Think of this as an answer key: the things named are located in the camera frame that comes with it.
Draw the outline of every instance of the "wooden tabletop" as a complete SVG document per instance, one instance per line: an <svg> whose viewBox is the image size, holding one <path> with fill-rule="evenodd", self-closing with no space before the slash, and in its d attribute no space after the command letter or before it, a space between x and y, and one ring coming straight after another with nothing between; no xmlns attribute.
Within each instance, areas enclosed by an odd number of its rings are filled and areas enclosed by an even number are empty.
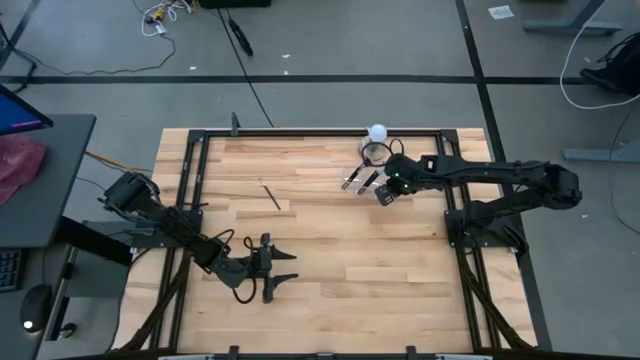
<svg viewBox="0 0 640 360"><path fill-rule="evenodd" d="M166 205L175 203L187 133L166 129L162 135L153 180ZM458 129L458 134L465 159L490 160L482 129ZM412 158L437 153L432 138L402 140ZM471 351L456 257L446 240L444 194L423 191L382 207L372 194L355 195L357 186L340 190L360 162L359 141L211 140L202 232L212 236L235 229L230 245L236 257L247 255L244 236L258 243L260 234L269 232L279 249L298 257L274 262L273 274L295 272L300 277L280 285L271 304L263 304L259 292L254 302L241 305L215 275L192 265L180 352L226 353L230 345L239 345L242 353L402 353L407 345L419 352ZM198 153L196 148L194 163ZM470 192L479 200L500 196L495 185L471 184ZM483 253L494 302L521 337L535 343L514 255L506 248ZM133 335L155 305L163 260L164 250L153 250L131 269L114 347ZM250 290L251 282L245 281L238 292L246 297ZM488 345L477 301L476 308L483 344Z"/></svg>

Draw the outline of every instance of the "floor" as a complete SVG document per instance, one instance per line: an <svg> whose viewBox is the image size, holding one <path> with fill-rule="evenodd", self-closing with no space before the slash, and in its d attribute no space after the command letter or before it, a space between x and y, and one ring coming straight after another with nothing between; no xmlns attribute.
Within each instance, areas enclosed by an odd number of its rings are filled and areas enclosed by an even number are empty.
<svg viewBox="0 0 640 360"><path fill-rule="evenodd" d="M141 8L156 3L136 1ZM619 213L638 224L633 204L640 171L632 165L567 163L561 156L567 147L608 148L630 107L593 112L573 108L555 85L573 38L522 31L525 20L567 17L585 2L274 0L269 8L232 9L232 15L254 48L253 58L241 56L250 75L265 76L256 78L255 90L276 126L382 123L487 129L489 124L497 156L502 155L497 146L501 143L507 160L550 160L578 173L585 194L580 206L523 216L551 344L557 351L640 356L640 238L616 220L608 185L613 170ZM479 67L474 72L465 44L461 4L486 77L484 104L473 78ZM494 20L487 9L502 5L509 5L515 16ZM581 39L568 76L596 66L610 47L638 30L640 8L634 1L605 6L597 19L618 21L624 29L612 37ZM171 51L169 41L142 36L141 16L130 1L113 6L98 0L5 0L0 12L10 36L19 40L18 48L65 72L153 66ZM160 69L61 78L40 67L39 84L21 96L44 113L95 114L98 122L89 149L137 167L153 166L166 127L228 126L231 112L243 126L268 126L241 78L217 15L180 11L177 21L167 21L166 27L176 54ZM14 76L26 71L27 65L11 55L0 81L15 82ZM619 100L585 85L568 86L568 92L582 104ZM499 138L491 126L492 112ZM624 139L640 134L640 115L631 116L621 132ZM80 175L103 186L118 176L90 159ZM111 219L94 200L99 195L97 188L77 182L67 215ZM81 302L72 308L69 316L88 333L69 339L64 350L44 349L42 358L108 347L117 300Z"/></svg>

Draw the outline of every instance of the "white cable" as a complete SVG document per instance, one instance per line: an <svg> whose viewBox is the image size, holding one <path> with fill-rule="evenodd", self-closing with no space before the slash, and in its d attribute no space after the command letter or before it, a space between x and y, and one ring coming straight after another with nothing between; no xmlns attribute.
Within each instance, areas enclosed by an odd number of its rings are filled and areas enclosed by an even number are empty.
<svg viewBox="0 0 640 360"><path fill-rule="evenodd" d="M576 38L573 39L573 43L571 44L571 47L569 48L569 53L567 54L567 58L564 61L564 66L562 67L562 73L560 73L560 89L562 90L562 94L564 95L564 98L567 100L567 102L569 104L577 107L578 109L582 109L582 110L599 110L599 109L604 109L604 108L608 108L608 107L627 105L629 103L632 103L632 102L640 99L640 95L638 95L638 96L636 96L636 97L634 97L632 99L629 99L627 101L623 101L623 102L620 102L620 103L605 104L605 105L599 105L599 106L583 106L583 105L578 105L575 102L573 102L571 99L569 99L569 96L567 95L567 92L564 89L564 84L563 84L562 80L564 79L564 73L567 71L567 65L569 65L569 59L571 58L571 53L573 52L573 48L575 47L576 42L578 42L578 38L580 38L580 35L582 35L584 30L587 28L587 26L589 26L589 23L591 22L591 20L593 20L593 18L596 17L596 15L598 15L600 10L607 4L607 2L609 2L609 0L605 0L605 2L598 8L598 10L596 10L596 12L594 12L593 15L591 15L589 20L587 20L584 23L584 25L582 25L582 29L580 29L580 31L578 32L578 35L576 35Z"/></svg>
<svg viewBox="0 0 640 360"><path fill-rule="evenodd" d="M156 31L154 33L151 34L147 34L144 31L144 25L146 24L145 20L147 19L147 15L154 9L157 9L161 6L166 5L168 2L168 0L163 0L162 2L160 2L160 4L156 5L156 6L152 6L151 8L149 8L147 11L144 12L144 14L142 15L142 23L140 24L140 31L142 32L142 35L147 36L147 37L151 37L151 36L156 36L156 35L160 35L160 32ZM178 13L174 10L175 9L184 9L184 6L180 6L180 5L176 5L175 3L172 3L171 5L169 5L167 7L166 13L169 14L169 19L171 19L171 21L176 21L178 20Z"/></svg>

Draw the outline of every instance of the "computer mouse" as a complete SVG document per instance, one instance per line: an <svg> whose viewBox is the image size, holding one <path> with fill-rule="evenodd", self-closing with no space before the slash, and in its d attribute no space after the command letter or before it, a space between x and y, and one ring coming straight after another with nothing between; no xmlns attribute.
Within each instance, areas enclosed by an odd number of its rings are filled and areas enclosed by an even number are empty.
<svg viewBox="0 0 640 360"><path fill-rule="evenodd" d="M32 287L22 299L20 322L26 332L34 333L47 326L51 312L51 286L40 284Z"/></svg>

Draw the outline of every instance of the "gray desk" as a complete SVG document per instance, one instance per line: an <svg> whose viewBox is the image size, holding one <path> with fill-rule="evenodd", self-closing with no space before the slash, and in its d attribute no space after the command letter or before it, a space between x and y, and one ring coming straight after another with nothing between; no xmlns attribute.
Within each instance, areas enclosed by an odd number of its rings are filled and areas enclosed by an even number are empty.
<svg viewBox="0 0 640 360"><path fill-rule="evenodd" d="M44 247L54 238L96 118L50 116L54 126L26 133L47 146L38 176L0 206L0 247Z"/></svg>
<svg viewBox="0 0 640 360"><path fill-rule="evenodd" d="M38 177L0 207L0 247L44 247L55 237L58 221L82 156L93 131L95 117L91 115L51 116L54 127L28 133L33 139L47 145L47 155ZM35 358L43 332L27 334L20 324L22 298L33 286L44 282L54 289L60 283L64 264L65 244L56 244L46 250L29 251L21 290L0 293L0 344L4 359Z"/></svg>

